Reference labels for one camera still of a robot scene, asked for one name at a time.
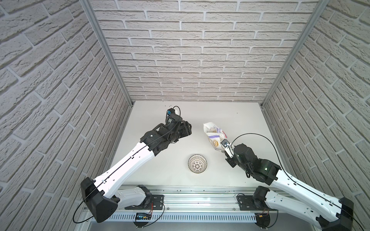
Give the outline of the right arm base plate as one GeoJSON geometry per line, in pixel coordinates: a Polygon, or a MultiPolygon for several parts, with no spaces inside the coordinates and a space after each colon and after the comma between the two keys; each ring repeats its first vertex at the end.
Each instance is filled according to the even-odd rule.
{"type": "Polygon", "coordinates": [[[266,198],[262,196],[244,195],[242,193],[236,196],[240,211],[276,211],[276,209],[269,208],[265,201],[266,198]]]}

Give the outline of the patterned breakfast bowl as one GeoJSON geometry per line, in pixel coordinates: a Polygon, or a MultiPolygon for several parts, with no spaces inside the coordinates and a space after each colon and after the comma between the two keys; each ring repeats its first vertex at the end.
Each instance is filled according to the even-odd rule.
{"type": "Polygon", "coordinates": [[[188,160],[188,168],[196,174],[204,172],[207,168],[207,160],[202,155],[192,155],[188,160]]]}

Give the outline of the oats bag white purple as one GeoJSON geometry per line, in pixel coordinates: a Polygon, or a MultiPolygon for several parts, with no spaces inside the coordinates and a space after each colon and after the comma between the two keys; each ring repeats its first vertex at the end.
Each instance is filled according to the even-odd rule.
{"type": "Polygon", "coordinates": [[[213,122],[208,122],[203,124],[203,130],[207,135],[210,144],[215,150],[223,151],[225,149],[222,145],[222,141],[227,139],[227,135],[221,128],[219,128],[213,122]]]}

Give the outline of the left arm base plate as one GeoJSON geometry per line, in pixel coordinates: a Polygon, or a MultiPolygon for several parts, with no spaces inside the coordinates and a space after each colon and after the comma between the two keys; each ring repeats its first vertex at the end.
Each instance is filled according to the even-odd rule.
{"type": "Polygon", "coordinates": [[[163,210],[163,194],[152,194],[146,196],[142,204],[138,206],[125,207],[125,210],[163,210]]]}

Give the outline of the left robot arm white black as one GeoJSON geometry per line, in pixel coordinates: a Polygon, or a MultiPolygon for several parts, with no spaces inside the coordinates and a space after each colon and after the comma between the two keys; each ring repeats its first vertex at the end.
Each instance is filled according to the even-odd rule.
{"type": "Polygon", "coordinates": [[[165,123],[147,131],[136,146],[117,164],[95,179],[81,182],[82,202],[96,222],[107,220],[119,208],[148,206],[150,191],[143,185],[124,190],[121,185],[143,164],[168,148],[169,144],[192,134],[192,126],[174,109],[167,110],[165,123]]]}

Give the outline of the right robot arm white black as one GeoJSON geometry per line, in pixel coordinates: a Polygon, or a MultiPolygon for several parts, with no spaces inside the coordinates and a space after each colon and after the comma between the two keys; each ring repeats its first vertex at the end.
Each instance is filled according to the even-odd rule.
{"type": "Polygon", "coordinates": [[[323,231],[350,231],[354,203],[348,198],[325,194],[298,180],[267,159],[258,158],[250,147],[222,144],[228,163],[239,166],[247,176],[266,184],[258,186],[251,203],[256,209],[289,213],[323,231]]]}

